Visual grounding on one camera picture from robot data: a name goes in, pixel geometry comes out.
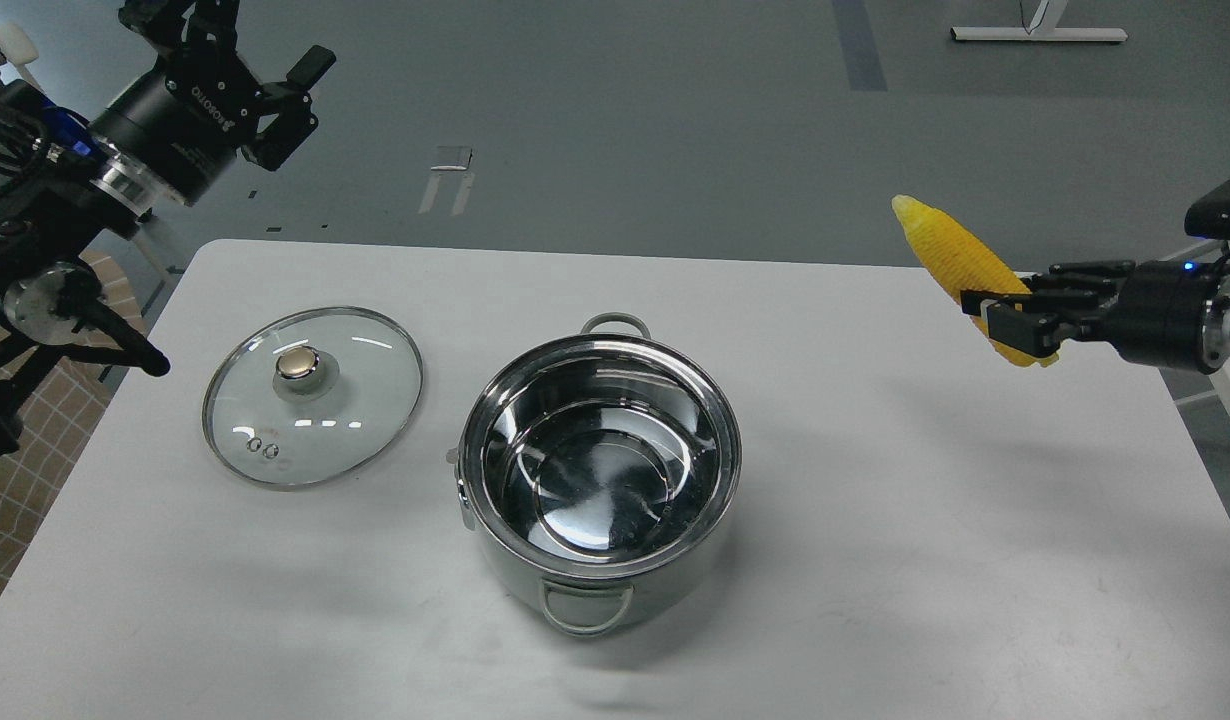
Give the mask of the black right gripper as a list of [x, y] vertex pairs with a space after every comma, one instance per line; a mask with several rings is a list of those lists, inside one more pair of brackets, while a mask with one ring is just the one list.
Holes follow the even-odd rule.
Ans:
[[1127, 363], [1204, 375], [1230, 354], [1220, 337], [1229, 305], [1230, 273], [1184, 261], [1058, 263], [961, 282], [962, 313], [985, 314], [989, 338], [1025, 354], [1105, 341]]

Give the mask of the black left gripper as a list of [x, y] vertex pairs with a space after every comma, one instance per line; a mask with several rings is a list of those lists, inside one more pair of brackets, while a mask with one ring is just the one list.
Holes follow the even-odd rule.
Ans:
[[239, 1], [125, 1], [118, 9], [121, 26], [148, 41], [157, 59], [89, 132], [141, 162], [182, 206], [202, 199], [240, 146], [250, 162], [277, 170], [319, 128], [312, 89], [337, 55], [310, 46], [285, 78], [260, 86], [237, 55], [239, 10]]

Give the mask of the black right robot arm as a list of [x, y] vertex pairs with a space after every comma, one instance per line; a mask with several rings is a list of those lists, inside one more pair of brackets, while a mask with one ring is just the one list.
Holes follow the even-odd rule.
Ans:
[[1100, 342], [1127, 363], [1210, 375], [1230, 356], [1230, 178], [1189, 206], [1184, 233], [1219, 242], [1219, 258], [1050, 265], [1023, 290], [959, 281], [953, 297], [986, 337], [1030, 359]]

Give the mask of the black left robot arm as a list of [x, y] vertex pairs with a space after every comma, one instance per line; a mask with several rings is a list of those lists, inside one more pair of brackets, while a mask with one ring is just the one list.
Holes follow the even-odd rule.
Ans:
[[0, 26], [0, 459], [16, 454], [20, 410], [58, 361], [170, 361], [107, 305], [81, 258], [98, 233], [130, 240], [157, 201], [194, 206], [236, 158], [280, 169], [319, 127], [312, 87], [336, 63], [312, 46], [276, 82], [237, 50], [236, 1], [127, 1], [118, 20], [155, 50], [153, 68], [91, 121], [31, 76], [38, 50]]

